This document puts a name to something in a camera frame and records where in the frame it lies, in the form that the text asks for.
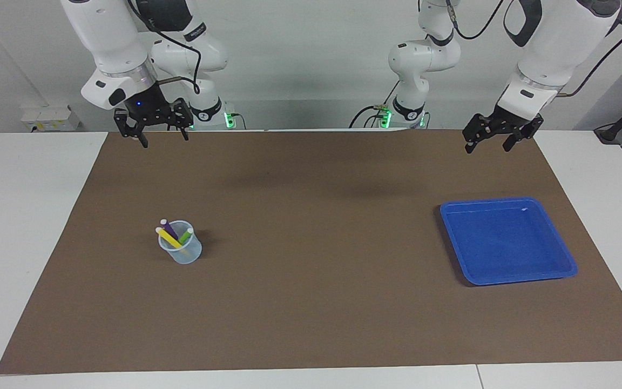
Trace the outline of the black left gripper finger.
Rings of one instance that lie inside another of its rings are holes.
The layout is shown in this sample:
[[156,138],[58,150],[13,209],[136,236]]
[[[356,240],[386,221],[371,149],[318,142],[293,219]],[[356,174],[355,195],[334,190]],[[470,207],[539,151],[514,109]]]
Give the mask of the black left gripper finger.
[[534,125],[525,125],[520,128],[516,128],[512,131],[512,134],[504,141],[503,149],[505,152],[510,152],[512,148],[524,139],[531,139],[536,133],[536,127]]
[[465,140],[465,151],[473,153],[479,142],[498,135],[501,127],[501,118],[498,116],[482,116],[474,114],[463,130]]

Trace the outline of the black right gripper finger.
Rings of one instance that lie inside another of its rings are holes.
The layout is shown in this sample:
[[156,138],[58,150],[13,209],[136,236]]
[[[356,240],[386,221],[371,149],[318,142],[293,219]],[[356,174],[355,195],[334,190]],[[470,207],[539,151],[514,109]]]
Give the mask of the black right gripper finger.
[[188,128],[193,125],[193,115],[183,98],[178,98],[172,103],[173,126],[180,131],[183,139],[188,141]]
[[148,140],[146,136],[143,135],[145,124],[138,121],[135,125],[129,125],[129,118],[129,112],[126,109],[114,108],[114,123],[116,124],[119,133],[121,133],[124,138],[133,138],[138,140],[143,148],[148,148]]

